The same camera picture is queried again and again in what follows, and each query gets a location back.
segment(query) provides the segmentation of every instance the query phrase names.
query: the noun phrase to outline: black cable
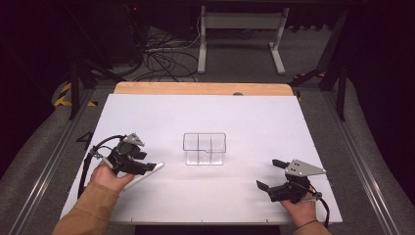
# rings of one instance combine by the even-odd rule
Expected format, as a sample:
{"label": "black cable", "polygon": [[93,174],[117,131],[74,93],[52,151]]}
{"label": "black cable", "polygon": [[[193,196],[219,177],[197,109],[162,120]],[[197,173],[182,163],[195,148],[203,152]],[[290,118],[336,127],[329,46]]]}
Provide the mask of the black cable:
{"label": "black cable", "polygon": [[[131,68],[130,70],[121,71],[121,72],[115,73],[115,75],[118,75],[118,76],[127,76],[127,75],[130,75],[130,74],[134,73],[135,71],[137,71],[140,67],[141,67],[140,63],[137,63],[137,64],[136,64],[133,68]],[[97,77],[97,78],[99,78],[99,79],[101,79],[101,80],[104,80],[104,79],[110,79],[110,78],[108,78],[107,76],[102,75],[101,73],[100,73],[100,74],[94,74],[94,75],[95,75],[95,77]]]}
{"label": "black cable", "polygon": [[317,191],[317,190],[315,190],[314,186],[312,186],[312,184],[310,184],[310,187],[314,190],[314,192]]}
{"label": "black cable", "polygon": [[326,221],[324,221],[324,226],[327,228],[329,227],[329,217],[330,217],[330,209],[327,205],[326,201],[324,199],[320,199],[321,203],[323,204],[324,208],[326,209],[327,215],[326,215]]}
{"label": "black cable", "polygon": [[179,37],[174,37],[174,38],[172,37],[172,38],[170,38],[168,40],[163,40],[163,41],[161,41],[161,42],[159,42],[157,44],[148,46],[148,49],[149,50],[152,50],[152,49],[164,48],[164,47],[166,47],[166,45],[168,45],[170,43],[178,43],[178,42],[180,42],[180,44],[175,45],[175,46],[168,45],[168,48],[170,48],[170,49],[180,49],[182,47],[190,46],[190,45],[193,44],[193,41],[190,41],[190,40],[186,40],[186,41],[174,41],[175,39],[178,39],[178,38]]}
{"label": "black cable", "polygon": [[110,148],[110,147],[108,147],[108,146],[105,146],[105,145],[103,145],[103,146],[101,146],[100,148],[98,148],[98,149],[97,149],[97,151],[98,151],[98,150],[100,150],[100,149],[109,149],[109,150],[111,150],[111,151],[113,150],[112,148]]}
{"label": "black cable", "polygon": [[169,41],[173,40],[173,36],[170,35],[171,37],[169,39],[166,39],[168,37],[167,33],[159,33],[156,35],[152,35],[151,37],[149,37],[149,40],[147,40],[146,46],[148,49],[155,49],[155,48],[160,48],[162,45],[168,43]]}
{"label": "black cable", "polygon": [[[174,55],[177,55],[177,54],[180,54],[180,55],[186,55],[186,56],[188,56],[188,57],[190,57],[190,58],[192,58],[193,60],[195,60],[196,62],[198,61],[198,59],[196,58],[196,57],[194,57],[194,56],[192,56],[192,55],[190,55],[190,54],[188,54],[188,53],[185,53],[185,52],[171,52],[171,51],[168,51],[168,52],[166,52],[166,50],[165,49],[163,49],[163,48],[161,48],[161,52],[147,52],[146,53],[147,54],[147,60],[144,60],[144,65],[150,70],[149,72],[146,72],[146,73],[144,73],[144,74],[141,74],[140,76],[138,76],[138,77],[135,77],[134,78],[134,80],[135,81],[139,81],[139,80],[143,80],[143,79],[145,79],[145,78],[154,78],[154,77],[156,77],[156,76],[161,76],[161,77],[163,77],[163,76],[165,76],[166,75],[166,73],[168,73],[173,79],[175,79],[176,81],[178,81],[177,79],[176,79],[176,77],[186,77],[186,76],[192,76],[192,79],[194,80],[194,81],[196,81],[195,80],[195,77],[193,77],[193,74],[195,74],[196,72],[197,72],[197,69],[194,69],[193,71],[190,71],[187,67],[185,67],[185,66],[183,66],[183,65],[181,65],[181,64],[179,64],[179,63],[177,63],[175,60],[174,60]],[[151,67],[150,67],[150,62],[152,62],[152,61],[155,61],[155,62],[157,62],[161,67],[162,67],[162,69],[159,69],[159,70],[156,70],[155,69],[155,67],[152,65]],[[187,71],[187,73],[185,73],[185,74],[173,74],[172,73],[172,71],[173,71],[173,69],[176,67],[176,66],[178,66],[178,67],[180,67],[180,68],[183,68],[184,70],[186,70]],[[166,71],[166,73],[164,73],[164,74],[155,74],[155,72],[157,72],[157,71]]]}
{"label": "black cable", "polygon": [[124,137],[125,137],[125,135],[115,135],[115,136],[108,137],[107,139],[105,139],[105,140],[101,141],[100,143],[98,143],[92,149],[93,149],[93,151],[97,151],[101,147],[101,145],[103,145],[104,143],[106,143],[110,140],[113,140],[113,139],[122,139]]}
{"label": "black cable", "polygon": [[92,154],[88,153],[86,155],[86,158],[83,160],[83,169],[82,169],[82,174],[80,176],[79,187],[78,187],[78,198],[83,193],[83,190],[84,190],[83,187],[85,186],[86,173],[88,172],[89,166],[91,165],[92,157],[93,157]]}

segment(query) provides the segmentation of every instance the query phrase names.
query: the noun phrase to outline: white board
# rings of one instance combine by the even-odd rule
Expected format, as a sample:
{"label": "white board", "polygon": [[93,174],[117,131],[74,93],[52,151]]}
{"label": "white board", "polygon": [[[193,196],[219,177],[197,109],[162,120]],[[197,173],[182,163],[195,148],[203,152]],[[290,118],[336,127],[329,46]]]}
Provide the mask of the white board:
{"label": "white board", "polygon": [[[323,167],[295,96],[123,95],[109,96],[91,146],[113,135],[135,132],[146,144],[144,163],[164,167],[120,194],[112,222],[290,223],[284,208],[256,187],[286,182],[273,159],[297,159]],[[226,133],[223,165],[185,165],[183,134]],[[115,147],[117,140],[106,146]],[[86,182],[93,168],[93,160]],[[62,215],[76,202],[82,165]],[[330,208],[330,221],[342,217],[326,175],[309,176]],[[317,217],[326,212],[317,203]]]}

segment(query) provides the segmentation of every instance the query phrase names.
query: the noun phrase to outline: floor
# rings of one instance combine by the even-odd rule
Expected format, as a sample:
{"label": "floor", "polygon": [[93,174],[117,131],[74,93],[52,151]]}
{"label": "floor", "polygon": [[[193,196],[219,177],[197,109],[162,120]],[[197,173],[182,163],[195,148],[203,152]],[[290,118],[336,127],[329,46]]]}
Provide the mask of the floor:
{"label": "floor", "polygon": [[[177,77],[180,81],[190,82],[287,83],[296,74],[315,68],[330,33],[327,28],[297,32],[286,29],[280,55],[287,73],[278,75],[267,48],[273,32],[255,31],[249,39],[220,31],[211,32],[206,72],[193,77]],[[179,51],[198,56],[197,45]],[[185,54],[175,54],[174,60],[190,71],[197,67],[197,62]],[[183,67],[178,66],[174,72],[186,73]],[[115,72],[125,70],[127,68],[117,68]],[[142,66],[125,78],[141,79],[146,72],[149,70]],[[300,107],[322,163],[328,170],[344,218],[344,222],[330,225],[330,231],[338,235],[415,234],[414,206],[385,165],[360,110],[353,85],[349,82],[346,87],[346,121],[342,122],[333,112],[336,88],[331,92],[321,92],[317,87],[320,79],[315,77],[294,90],[300,93]],[[165,72],[151,79],[141,79],[143,82],[159,80],[172,81]],[[57,89],[57,95],[63,86]],[[91,101],[98,102],[98,106],[86,107],[74,120],[68,120],[70,107],[56,107],[56,111],[25,143],[0,181],[2,234],[5,231],[10,231],[9,234],[52,232],[85,155],[85,142],[78,139],[94,131],[106,99],[114,88],[115,83],[111,80],[99,79],[95,90],[82,89],[82,104]],[[238,233],[244,231],[238,227],[233,229]],[[285,235],[292,234],[295,228],[284,225],[280,229]],[[133,226],[112,224],[107,234],[134,232]],[[150,233],[164,234],[148,227],[141,230],[141,234]],[[277,234],[277,231],[257,230],[251,234],[268,233]]]}

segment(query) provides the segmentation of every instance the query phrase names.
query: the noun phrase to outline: metal stand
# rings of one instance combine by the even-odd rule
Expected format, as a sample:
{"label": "metal stand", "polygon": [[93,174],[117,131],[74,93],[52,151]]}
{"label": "metal stand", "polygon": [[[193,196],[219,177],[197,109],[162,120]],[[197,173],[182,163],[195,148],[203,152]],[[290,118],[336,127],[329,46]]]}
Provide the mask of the metal stand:
{"label": "metal stand", "polygon": [[282,13],[253,14],[253,13],[211,13],[202,7],[201,12],[201,47],[199,50],[198,73],[204,73],[207,59],[207,28],[252,28],[252,29],[277,29],[274,42],[269,43],[269,48],[274,59],[278,74],[285,74],[285,69],[278,53],[284,26],[287,21],[289,9]]}
{"label": "metal stand", "polygon": [[322,71],[326,71],[323,79],[321,80],[319,87],[322,91],[330,91],[335,85],[338,78],[339,91],[337,99],[337,111],[341,120],[345,120],[344,106],[345,106],[345,94],[346,94],[346,69],[344,66],[344,60],[346,58],[341,57],[338,61],[332,62],[333,54],[339,41],[342,29],[345,25],[347,17],[347,11],[343,11],[340,15],[332,34],[330,35],[329,41],[324,48],[323,54],[317,64],[317,68],[312,70],[305,75],[298,74],[298,79],[295,79],[288,84],[292,87],[298,86],[303,82],[312,79]]}
{"label": "metal stand", "polygon": [[79,111],[79,80],[82,82],[86,89],[94,89],[97,81],[95,80],[92,70],[98,71],[115,82],[125,81],[125,79],[118,75],[96,65],[95,63],[78,58],[77,56],[71,57],[73,59],[70,64],[70,83],[71,83],[71,111],[69,119],[73,119],[76,113]]}

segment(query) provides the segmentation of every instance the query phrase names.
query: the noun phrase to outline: metal frame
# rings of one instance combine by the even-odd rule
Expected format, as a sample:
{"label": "metal frame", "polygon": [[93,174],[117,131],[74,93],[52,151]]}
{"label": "metal frame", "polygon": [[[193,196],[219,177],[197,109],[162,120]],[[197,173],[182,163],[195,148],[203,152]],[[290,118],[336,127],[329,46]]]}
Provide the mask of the metal frame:
{"label": "metal frame", "polygon": [[254,14],[254,13],[211,13],[202,6],[201,12],[201,47],[199,50],[198,73],[204,73],[207,60],[207,28],[252,28],[252,29],[277,29],[277,35],[269,48],[274,59],[278,74],[285,74],[285,69],[278,53],[284,26],[287,21],[289,8],[282,13]]}
{"label": "metal frame", "polygon": [[21,212],[8,233],[9,235],[24,234],[24,231],[30,223],[31,217],[36,211],[36,208],[48,188],[49,182],[52,180],[52,176],[54,175],[55,170],[64,155],[68,141],[78,123],[78,120],[82,116],[82,113],[87,107],[93,93],[94,90],[86,90],[85,94],[82,96],[79,112],[74,115],[73,119],[69,120],[67,126],[65,127],[64,133],[59,139],[59,142],[49,158],[48,163],[45,165],[39,178],[34,183],[30,195],[27,197]]}
{"label": "metal frame", "polygon": [[387,203],[384,196],[376,182],[372,172],[370,171],[367,163],[360,156],[359,151],[354,143],[353,138],[348,130],[348,127],[344,121],[342,121],[337,115],[337,108],[334,98],[330,92],[322,92],[325,103],[328,105],[337,126],[341,131],[343,138],[346,141],[346,149],[350,155],[351,162],[356,170],[357,175],[366,191],[367,197],[372,204],[372,207],[385,231],[385,234],[400,235],[400,231],[393,221],[392,215],[388,210]]}

